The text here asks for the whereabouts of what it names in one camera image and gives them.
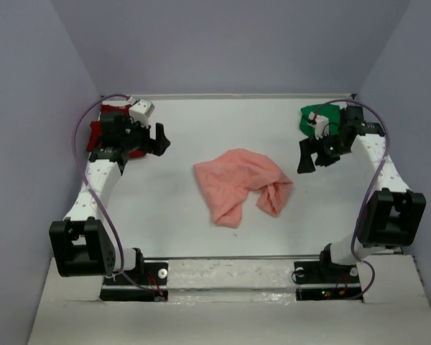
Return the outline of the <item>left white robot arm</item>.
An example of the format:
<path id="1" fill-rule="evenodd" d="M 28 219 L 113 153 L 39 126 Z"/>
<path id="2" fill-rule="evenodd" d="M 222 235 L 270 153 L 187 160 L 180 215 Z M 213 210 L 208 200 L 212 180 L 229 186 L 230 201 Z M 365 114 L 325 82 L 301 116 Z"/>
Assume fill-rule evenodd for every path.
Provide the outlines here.
<path id="1" fill-rule="evenodd" d="M 90 155 L 82 166 L 82 187 L 62 221 L 52 222 L 49 235 L 58 272 L 63 277 L 120 274 L 136 284 L 144 277 L 144 258 L 138 248 L 124 248 L 108 201 L 124 174 L 130 154 L 162 156 L 170 146 L 164 126 L 143 126 L 122 111 L 107 111 L 91 123 Z"/>

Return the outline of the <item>pink t-shirt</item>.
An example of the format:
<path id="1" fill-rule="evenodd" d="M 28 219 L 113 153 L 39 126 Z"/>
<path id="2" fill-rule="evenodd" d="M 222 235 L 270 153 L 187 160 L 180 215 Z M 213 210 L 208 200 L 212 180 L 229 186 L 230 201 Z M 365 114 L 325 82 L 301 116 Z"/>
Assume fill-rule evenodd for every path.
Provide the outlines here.
<path id="1" fill-rule="evenodd" d="M 247 149 L 230 149 L 193 169 L 216 226 L 238 228 L 251 191 L 260 192 L 256 206 L 272 217 L 281 213 L 292 192 L 293 182 L 273 160 Z"/>

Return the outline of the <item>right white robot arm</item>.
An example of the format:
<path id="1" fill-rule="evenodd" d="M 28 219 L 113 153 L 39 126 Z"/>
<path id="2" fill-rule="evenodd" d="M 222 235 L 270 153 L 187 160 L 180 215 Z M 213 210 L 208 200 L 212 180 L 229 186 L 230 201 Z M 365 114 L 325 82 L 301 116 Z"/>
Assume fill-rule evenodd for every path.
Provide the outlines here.
<path id="1" fill-rule="evenodd" d="M 338 120 L 322 113 L 330 103 L 315 106 L 305 117 L 312 135 L 300 141 L 299 174 L 328 167 L 353 155 L 369 182 L 353 233 L 328 244 L 316 264 L 318 277 L 332 282 L 368 256 L 413 244 L 427 205 L 402 179 L 390 157 L 391 140 L 381 120 L 369 122 L 366 107 L 354 101 L 338 109 Z"/>

